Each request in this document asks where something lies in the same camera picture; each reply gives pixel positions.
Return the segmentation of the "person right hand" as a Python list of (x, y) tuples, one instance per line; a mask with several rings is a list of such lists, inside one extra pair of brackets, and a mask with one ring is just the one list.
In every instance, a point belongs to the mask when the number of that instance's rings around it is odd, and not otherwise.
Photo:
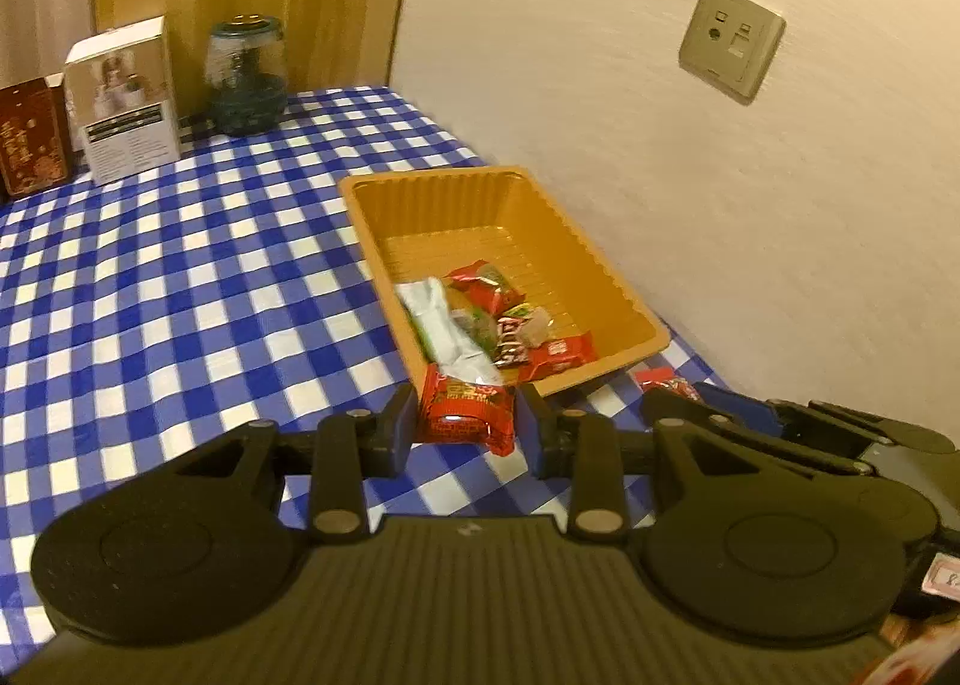
[(882, 635), (895, 648), (890, 656), (895, 672), (932, 675), (958, 651), (958, 618), (919, 621), (890, 615)]

